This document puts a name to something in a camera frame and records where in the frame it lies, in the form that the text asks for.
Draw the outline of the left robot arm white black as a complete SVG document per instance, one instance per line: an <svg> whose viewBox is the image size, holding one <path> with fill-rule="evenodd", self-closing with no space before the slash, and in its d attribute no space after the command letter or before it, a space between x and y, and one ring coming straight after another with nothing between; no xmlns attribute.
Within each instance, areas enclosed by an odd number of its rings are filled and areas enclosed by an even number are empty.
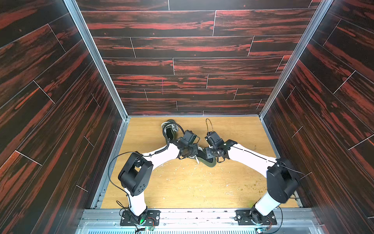
<svg viewBox="0 0 374 234"><path fill-rule="evenodd" d="M132 152L118 175L118 180L127 193L129 209L136 217L144 216L147 211L144 192L154 169L174 159L190 158L198 154L200 138L186 130L182 137L167 139L164 147L148 152Z"/></svg>

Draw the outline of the green shoe white laces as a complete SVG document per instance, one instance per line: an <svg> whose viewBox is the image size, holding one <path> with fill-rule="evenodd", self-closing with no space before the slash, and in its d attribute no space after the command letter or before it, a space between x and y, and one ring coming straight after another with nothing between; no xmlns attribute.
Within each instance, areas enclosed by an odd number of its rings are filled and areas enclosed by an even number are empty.
<svg viewBox="0 0 374 234"><path fill-rule="evenodd" d="M217 159L216 158L208 159L205 149L200 146L198 146L198 154L194 156L190 156L189 158L195 159L197 163L203 163L210 168L215 167L217 164Z"/></svg>
<svg viewBox="0 0 374 234"><path fill-rule="evenodd" d="M176 125L175 120L167 120L166 122L161 124L161 128L163 131L164 138L166 139L167 145L169 145L171 141L177 139L177 133L179 131L179 128Z"/></svg>

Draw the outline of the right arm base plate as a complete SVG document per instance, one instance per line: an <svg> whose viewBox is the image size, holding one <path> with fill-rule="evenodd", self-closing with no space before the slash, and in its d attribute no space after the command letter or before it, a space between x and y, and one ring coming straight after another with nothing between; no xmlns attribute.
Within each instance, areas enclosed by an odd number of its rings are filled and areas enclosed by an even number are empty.
<svg viewBox="0 0 374 234"><path fill-rule="evenodd" d="M260 212L255 210L236 210L234 220L240 226L270 226L277 225L277 220L273 211L267 216L263 216Z"/></svg>

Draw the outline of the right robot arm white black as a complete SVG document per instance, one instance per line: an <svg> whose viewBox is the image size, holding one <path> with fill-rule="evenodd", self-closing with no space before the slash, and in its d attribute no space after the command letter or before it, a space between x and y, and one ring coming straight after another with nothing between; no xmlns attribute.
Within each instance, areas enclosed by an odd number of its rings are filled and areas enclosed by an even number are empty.
<svg viewBox="0 0 374 234"><path fill-rule="evenodd" d="M239 162L266 178L267 192L251 209L252 218L268 216L280 204L285 204L300 185L298 172L288 159L276 159L259 154L233 141L224 141L216 132L207 132L209 158L229 159Z"/></svg>

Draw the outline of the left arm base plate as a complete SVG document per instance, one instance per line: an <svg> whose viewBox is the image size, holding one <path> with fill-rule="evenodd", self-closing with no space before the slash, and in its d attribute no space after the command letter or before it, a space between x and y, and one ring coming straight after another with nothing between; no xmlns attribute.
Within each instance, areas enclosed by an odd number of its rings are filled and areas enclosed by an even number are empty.
<svg viewBox="0 0 374 234"><path fill-rule="evenodd" d="M124 210L121 214L120 226L158 226L160 222L160 210L145 210L136 216L130 210Z"/></svg>

